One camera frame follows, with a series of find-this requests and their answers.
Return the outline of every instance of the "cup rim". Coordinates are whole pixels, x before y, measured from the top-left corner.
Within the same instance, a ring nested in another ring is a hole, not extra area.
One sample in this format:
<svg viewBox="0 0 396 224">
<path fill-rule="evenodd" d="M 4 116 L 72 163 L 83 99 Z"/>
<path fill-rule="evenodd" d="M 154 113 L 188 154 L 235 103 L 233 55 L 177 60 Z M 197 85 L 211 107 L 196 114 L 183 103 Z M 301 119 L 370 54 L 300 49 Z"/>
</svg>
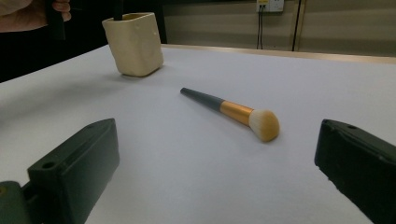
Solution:
<svg viewBox="0 0 396 224">
<path fill-rule="evenodd" d="M 138 18 L 127 20 L 127 21 L 136 21 L 136 20 L 143 19 L 143 18 L 145 18 L 147 16 L 154 15 L 154 13 L 153 12 L 134 12 L 134 13 L 123 14 L 122 17 L 124 18 L 125 16 L 129 16 L 129 15 L 142 15 L 142 16 L 140 16 Z M 114 18 L 108 18 L 108 19 L 106 19 L 106 20 L 104 20 L 102 22 L 127 22 L 127 21 L 125 21 L 125 20 L 114 21 Z"/>
</svg>

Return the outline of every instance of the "cup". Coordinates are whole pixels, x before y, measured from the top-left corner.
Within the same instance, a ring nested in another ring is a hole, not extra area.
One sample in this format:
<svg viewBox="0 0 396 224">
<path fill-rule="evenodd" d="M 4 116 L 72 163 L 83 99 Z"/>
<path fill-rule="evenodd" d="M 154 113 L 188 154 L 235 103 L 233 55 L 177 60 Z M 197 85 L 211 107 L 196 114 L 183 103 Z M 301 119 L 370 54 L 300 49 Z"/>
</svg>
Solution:
<svg viewBox="0 0 396 224">
<path fill-rule="evenodd" d="M 163 52 L 154 13 L 130 13 L 122 21 L 102 21 L 117 69 L 145 77 L 163 65 Z"/>
</svg>

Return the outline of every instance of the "finger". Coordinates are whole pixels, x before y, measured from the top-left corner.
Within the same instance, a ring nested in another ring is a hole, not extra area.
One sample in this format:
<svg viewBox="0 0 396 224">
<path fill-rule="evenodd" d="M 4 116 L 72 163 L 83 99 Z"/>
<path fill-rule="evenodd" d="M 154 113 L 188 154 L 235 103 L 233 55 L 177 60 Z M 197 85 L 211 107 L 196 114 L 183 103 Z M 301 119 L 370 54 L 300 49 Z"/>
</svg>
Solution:
<svg viewBox="0 0 396 224">
<path fill-rule="evenodd" d="M 53 2 L 52 7 L 53 7 L 53 9 L 60 11 L 60 12 L 69 12 L 70 11 L 70 4 L 68 4 L 68 3 Z"/>
<path fill-rule="evenodd" d="M 70 14 L 70 12 L 62 12 L 62 18 L 64 18 L 64 21 L 70 21 L 70 19 L 72 19 L 72 14 Z"/>
</svg>

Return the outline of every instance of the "gold ferrule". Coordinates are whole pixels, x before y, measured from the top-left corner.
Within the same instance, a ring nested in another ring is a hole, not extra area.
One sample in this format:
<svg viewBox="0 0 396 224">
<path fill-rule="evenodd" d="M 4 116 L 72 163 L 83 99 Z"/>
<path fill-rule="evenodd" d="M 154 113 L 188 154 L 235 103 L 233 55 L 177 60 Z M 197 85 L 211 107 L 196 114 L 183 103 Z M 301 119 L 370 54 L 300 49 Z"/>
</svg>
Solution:
<svg viewBox="0 0 396 224">
<path fill-rule="evenodd" d="M 232 119 L 236 119 L 239 122 L 248 126 L 248 117 L 250 113 L 253 111 L 252 108 L 249 108 L 244 105 L 234 104 L 228 101 L 224 101 L 221 103 L 220 112 L 227 115 Z"/>
</svg>

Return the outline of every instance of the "beige wall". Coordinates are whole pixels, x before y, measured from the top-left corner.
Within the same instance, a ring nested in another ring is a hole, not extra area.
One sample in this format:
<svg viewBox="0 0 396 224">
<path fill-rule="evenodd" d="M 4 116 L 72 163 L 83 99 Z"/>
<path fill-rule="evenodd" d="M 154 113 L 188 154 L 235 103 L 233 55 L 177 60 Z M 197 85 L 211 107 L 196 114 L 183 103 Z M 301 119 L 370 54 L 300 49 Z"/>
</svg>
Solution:
<svg viewBox="0 0 396 224">
<path fill-rule="evenodd" d="M 294 0 L 285 11 L 263 16 L 265 49 L 289 50 Z M 255 49 L 259 17 L 256 1 L 165 6 L 169 44 Z"/>
<path fill-rule="evenodd" d="M 291 50 L 298 0 L 263 17 L 265 49 Z M 396 57 L 396 0 L 302 0 L 295 50 Z M 255 49 L 256 1 L 164 7 L 169 44 Z"/>
</svg>

